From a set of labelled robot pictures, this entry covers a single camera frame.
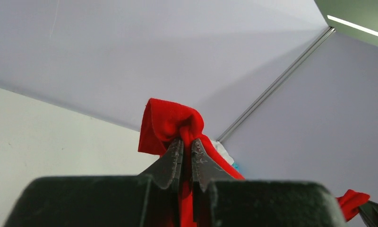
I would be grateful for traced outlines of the red t shirt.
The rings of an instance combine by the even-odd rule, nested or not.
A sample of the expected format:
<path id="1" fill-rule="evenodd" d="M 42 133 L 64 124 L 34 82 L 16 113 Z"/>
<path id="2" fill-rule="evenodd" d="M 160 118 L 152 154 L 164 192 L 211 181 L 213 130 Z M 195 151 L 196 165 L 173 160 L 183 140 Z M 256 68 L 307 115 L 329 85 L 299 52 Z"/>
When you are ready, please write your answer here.
<path id="1" fill-rule="evenodd" d="M 193 220 L 191 183 L 191 147 L 195 139 L 201 140 L 206 153 L 230 176 L 239 180 L 244 179 L 233 167 L 234 160 L 227 153 L 221 153 L 215 148 L 215 143 L 203 134 L 203 128 L 204 121 L 201 114 L 191 107 L 155 98 L 149 99 L 146 104 L 140 129 L 139 152 L 162 157 L 176 138 L 181 138 L 185 146 L 183 182 L 179 192 L 182 227 L 197 226 Z"/>

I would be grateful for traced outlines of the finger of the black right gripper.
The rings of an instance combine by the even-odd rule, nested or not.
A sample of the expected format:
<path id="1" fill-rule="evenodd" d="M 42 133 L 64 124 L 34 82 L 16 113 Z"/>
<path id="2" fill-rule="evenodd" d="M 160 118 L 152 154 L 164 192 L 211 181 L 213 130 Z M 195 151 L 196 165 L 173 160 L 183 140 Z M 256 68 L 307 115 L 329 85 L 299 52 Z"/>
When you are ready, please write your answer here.
<path id="1" fill-rule="evenodd" d="M 367 227 L 378 227 L 378 203 L 368 201 L 359 206 L 359 215 Z"/>

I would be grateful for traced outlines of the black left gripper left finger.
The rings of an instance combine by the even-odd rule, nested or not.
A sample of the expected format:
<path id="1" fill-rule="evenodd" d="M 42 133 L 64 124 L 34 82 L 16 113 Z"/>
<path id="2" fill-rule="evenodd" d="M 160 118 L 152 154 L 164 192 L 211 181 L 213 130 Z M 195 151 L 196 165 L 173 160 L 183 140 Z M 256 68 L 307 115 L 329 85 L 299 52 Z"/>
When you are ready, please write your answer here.
<path id="1" fill-rule="evenodd" d="M 48 176 L 33 180 L 7 227 L 178 227 L 183 141 L 138 175 Z"/>

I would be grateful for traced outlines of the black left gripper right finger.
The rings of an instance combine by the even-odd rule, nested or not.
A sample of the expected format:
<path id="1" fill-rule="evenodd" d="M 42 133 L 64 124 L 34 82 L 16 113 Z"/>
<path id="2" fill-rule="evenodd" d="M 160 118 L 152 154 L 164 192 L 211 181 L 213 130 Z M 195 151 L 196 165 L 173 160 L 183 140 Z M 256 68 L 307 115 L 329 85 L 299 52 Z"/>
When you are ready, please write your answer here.
<path id="1" fill-rule="evenodd" d="M 200 227 L 344 227 L 333 195 L 307 181 L 238 180 L 192 143 L 193 219 Z"/>

